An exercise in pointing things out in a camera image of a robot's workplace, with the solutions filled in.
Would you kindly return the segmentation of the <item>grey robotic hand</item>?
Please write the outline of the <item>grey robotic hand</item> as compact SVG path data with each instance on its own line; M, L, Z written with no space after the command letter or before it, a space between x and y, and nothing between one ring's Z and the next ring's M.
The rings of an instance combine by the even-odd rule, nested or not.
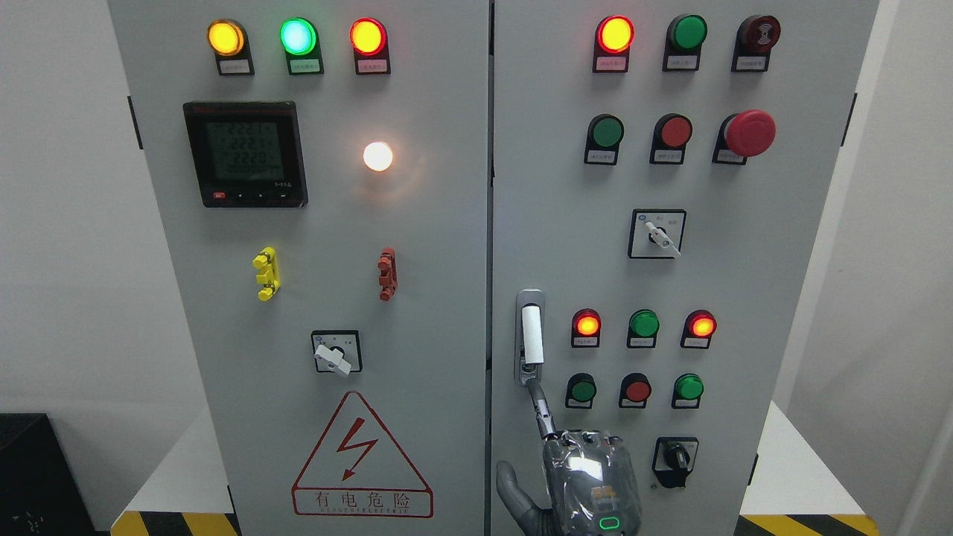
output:
M544 390L526 383L544 442L551 509L538 508L518 485L514 468L497 462L496 488L526 535L637 535L641 505L622 438L598 430L556 430Z

